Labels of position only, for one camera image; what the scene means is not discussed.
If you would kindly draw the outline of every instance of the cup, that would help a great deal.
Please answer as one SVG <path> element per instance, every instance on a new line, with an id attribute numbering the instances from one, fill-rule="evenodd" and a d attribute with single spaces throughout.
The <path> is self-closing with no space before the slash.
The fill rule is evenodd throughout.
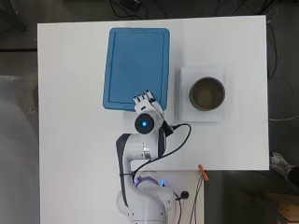
<path id="1" fill-rule="evenodd" d="M 214 77 L 202 77 L 191 87 L 189 98 L 191 104 L 198 110 L 214 110 L 222 105 L 225 98 L 225 88 Z"/>

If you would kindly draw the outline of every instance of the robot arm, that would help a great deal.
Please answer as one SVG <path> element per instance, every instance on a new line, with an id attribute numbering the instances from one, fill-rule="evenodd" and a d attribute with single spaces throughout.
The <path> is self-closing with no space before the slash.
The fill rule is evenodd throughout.
<path id="1" fill-rule="evenodd" d="M 139 133 L 124 133 L 116 144 L 121 178 L 117 206 L 134 224 L 162 224 L 167 221 L 165 205 L 152 193 L 142 191 L 134 185 L 131 162 L 161 158 L 165 152 L 165 133 L 169 135 L 173 131 L 164 121 L 164 112 L 150 91 L 134 100 L 138 114 L 135 128 Z M 172 191 L 167 192 L 168 194 L 164 193 L 167 201 L 173 201 Z"/>

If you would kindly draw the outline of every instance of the cable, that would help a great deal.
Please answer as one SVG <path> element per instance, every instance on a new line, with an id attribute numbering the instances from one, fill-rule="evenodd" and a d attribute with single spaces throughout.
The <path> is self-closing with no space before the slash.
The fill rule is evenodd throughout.
<path id="1" fill-rule="evenodd" d="M 233 14 L 231 15 L 231 16 L 233 16 L 242 6 L 243 6 L 243 4 L 245 4 L 245 2 L 246 2 L 247 0 L 243 0 L 242 2 L 241 2 L 241 4 L 239 5 L 239 7 L 233 12 Z"/>
<path id="2" fill-rule="evenodd" d="M 178 217 L 178 224 L 179 224 L 180 219 L 181 219 L 181 202 L 180 202 L 179 196 L 175 192 L 174 192 L 174 194 L 177 196 L 177 201 L 179 204 L 179 217 Z"/>
<path id="3" fill-rule="evenodd" d="M 144 4 L 142 4 L 142 3 L 140 3 L 140 6 L 142 6 L 142 7 L 146 10 L 146 20 L 148 20 L 148 19 L 149 19 L 149 11 L 148 11 L 148 8 L 147 8 Z"/>
<path id="4" fill-rule="evenodd" d="M 37 52 L 37 49 L 0 49 L 0 53 Z"/>
<path id="5" fill-rule="evenodd" d="M 160 6 L 160 4 L 157 2 L 157 0 L 152 0 L 156 5 L 157 7 L 163 12 L 165 18 L 167 19 L 167 14 L 166 12 L 164 11 L 164 9 Z"/>
<path id="6" fill-rule="evenodd" d="M 255 15 L 255 12 L 246 3 L 244 3 L 244 7 L 248 9 L 253 15 Z"/>
<path id="7" fill-rule="evenodd" d="M 195 221 L 195 224 L 196 224 L 196 222 L 197 222 L 197 220 L 196 220 L 197 196 L 198 196 L 198 193 L 199 193 L 200 188 L 202 187 L 203 179 L 204 179 L 204 177 L 203 177 L 202 175 L 200 175 L 200 177 L 199 177 L 199 179 L 198 179 L 198 182 L 197 182 L 197 186 L 196 186 L 195 197 L 194 197 L 194 202 L 193 202 L 192 212 L 191 212 L 191 216 L 190 216 L 190 224 L 192 224 L 192 217 L 193 217 L 193 214 L 194 214 L 194 221 Z"/>
<path id="8" fill-rule="evenodd" d="M 275 40 L 275 34 L 274 34 L 274 29 L 272 27 L 272 25 L 267 24 L 268 27 L 270 27 L 271 29 L 271 33 L 272 33 L 272 38 L 273 38 L 273 45 L 274 45 L 274 52 L 275 52 L 275 65 L 274 65 L 274 70 L 272 72 L 272 75 L 268 75 L 268 78 L 272 78 L 277 70 L 278 67 L 278 49 L 277 49 L 277 42 Z"/>
<path id="9" fill-rule="evenodd" d="M 216 15 L 217 15 L 217 11 L 218 11 L 220 5 L 221 5 L 221 0 L 218 1 L 218 4 L 217 4 L 217 6 L 216 6 L 216 8 L 215 8 L 215 10 L 214 10 L 213 15 L 214 15 L 215 17 L 216 17 Z"/>
<path id="10" fill-rule="evenodd" d="M 167 157 L 167 156 L 170 156 L 170 155 L 174 154 L 175 152 L 179 151 L 179 150 L 185 145 L 185 143 L 187 142 L 188 138 L 190 137 L 190 134 L 191 134 L 191 131 L 192 131 L 192 127 L 191 127 L 191 125 L 188 124 L 188 123 L 181 123 L 181 124 L 178 124 L 178 125 L 173 126 L 172 128 L 175 130 L 175 129 L 181 127 L 181 126 L 188 126 L 188 127 L 189 127 L 189 132 L 188 132 L 188 134 L 187 134 L 185 140 L 182 142 L 182 144 L 180 144 L 180 146 L 177 147 L 175 150 L 173 150 L 173 151 L 171 151 L 171 152 L 169 152 L 169 153 L 164 154 L 162 157 L 160 157 L 160 158 L 156 158 L 156 159 L 153 159 L 153 160 L 149 160 L 149 161 L 143 163 L 142 165 L 140 165 L 135 171 L 132 172 L 132 179 L 133 179 L 133 182 L 134 182 L 134 180 L 135 180 L 135 175 L 137 174 L 137 172 L 138 172 L 141 168 L 143 168 L 144 166 L 146 166 L 146 165 L 148 165 L 148 164 L 150 164 L 150 163 L 152 163 L 152 162 L 159 161 L 159 160 L 161 160 L 161 159 L 163 159 L 163 158 L 165 158 L 165 157 Z"/>
<path id="11" fill-rule="evenodd" d="M 268 81 L 273 81 L 273 80 L 277 80 L 277 81 L 285 81 L 288 85 L 289 85 L 289 88 L 290 88 L 290 91 L 291 91 L 291 95 L 292 95 L 292 100 L 293 100 L 293 92 L 292 92 L 292 85 L 291 83 L 286 79 L 286 78 L 283 78 L 283 77 L 272 77 L 272 78 L 269 78 Z"/>
<path id="12" fill-rule="evenodd" d="M 112 8 L 112 11 L 114 13 L 114 15 L 118 18 L 131 18 L 131 20 L 133 21 L 134 18 L 138 18 L 140 20 L 143 20 L 141 17 L 137 16 L 137 15 L 131 15 L 127 10 L 125 10 L 121 5 L 117 4 L 116 2 L 112 1 L 112 0 L 109 0 L 109 3 L 110 3 L 110 6 Z M 118 8 L 120 8 L 123 12 L 125 12 L 127 14 L 127 16 L 120 16 L 119 14 L 116 13 L 113 5 L 114 4 L 115 6 L 117 6 Z"/>
<path id="13" fill-rule="evenodd" d="M 287 185 L 285 185 L 285 184 L 282 184 L 281 181 L 275 180 L 273 177 L 271 177 L 271 176 L 269 176 L 269 175 L 265 175 L 265 174 L 263 174 L 263 173 L 261 173 L 261 172 L 259 172 L 259 171 L 252 171 L 252 172 L 257 173 L 257 174 L 260 174 L 260 175 L 263 175 L 263 176 L 269 178 L 271 181 L 273 181 L 273 182 L 275 182 L 275 183 L 279 183 L 281 186 L 283 186 L 283 187 L 285 187 L 285 188 L 291 190 L 292 192 L 296 193 L 297 195 L 299 195 L 299 191 L 298 191 L 296 188 L 292 189 L 292 188 L 290 188 L 289 186 L 287 186 Z"/>
<path id="14" fill-rule="evenodd" d="M 291 117 L 288 119 L 269 119 L 270 121 L 288 121 L 288 120 L 293 120 L 293 119 L 299 119 L 299 115 L 295 116 L 295 117 Z"/>

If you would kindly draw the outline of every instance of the white table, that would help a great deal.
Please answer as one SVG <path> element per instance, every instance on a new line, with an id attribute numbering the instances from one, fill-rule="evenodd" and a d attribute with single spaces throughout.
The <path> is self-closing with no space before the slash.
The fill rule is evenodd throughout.
<path id="1" fill-rule="evenodd" d="M 198 163 L 208 170 L 268 169 L 265 17 L 39 24 L 41 224 L 126 223 L 115 205 L 121 188 L 115 141 L 135 131 L 135 114 L 102 106 L 112 27 L 169 29 L 169 123 L 175 122 L 173 92 L 180 67 L 225 67 L 224 121 L 194 123 L 186 146 L 149 170 L 196 170 Z M 167 150 L 186 132 L 169 137 Z M 168 172 L 165 179 L 179 192 L 194 189 L 196 176 Z M 187 222 L 191 203 L 181 223 Z"/>

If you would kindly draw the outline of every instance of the gray floor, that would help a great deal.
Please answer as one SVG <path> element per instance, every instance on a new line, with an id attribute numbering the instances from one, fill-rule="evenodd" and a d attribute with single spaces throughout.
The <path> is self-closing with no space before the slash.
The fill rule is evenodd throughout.
<path id="1" fill-rule="evenodd" d="M 142 1 L 149 9 L 150 19 L 162 19 L 163 14 L 152 0 Z M 213 14 L 217 0 L 158 1 L 169 18 L 209 17 Z M 247 6 L 258 9 L 263 1 L 248 0 Z M 218 15 L 230 15 L 238 6 L 238 0 L 223 0 Z M 108 1 L 104 0 L 14 0 L 18 15 L 29 27 L 29 33 L 14 30 L 0 34 L 0 49 L 36 48 L 36 24 L 62 21 L 114 21 Z M 246 7 L 236 15 L 250 15 Z M 268 82 L 269 118 L 287 118 L 299 114 L 299 5 L 278 3 L 268 16 L 274 27 L 278 68 L 276 78 L 286 78 L 292 84 L 293 96 L 287 82 Z M 268 33 L 268 64 L 274 67 L 273 39 Z M 38 133 L 38 106 L 33 97 L 37 83 L 37 57 L 32 53 L 0 53 L 0 75 L 18 76 L 22 82 L 16 87 L 18 102 Z M 299 119 L 288 122 L 269 123 L 270 148 L 280 152 L 290 163 L 299 164 Z M 263 172 L 209 172 L 206 184 L 206 223 L 276 223 L 249 191 L 296 193 L 298 189 L 285 182 L 272 171 Z"/>

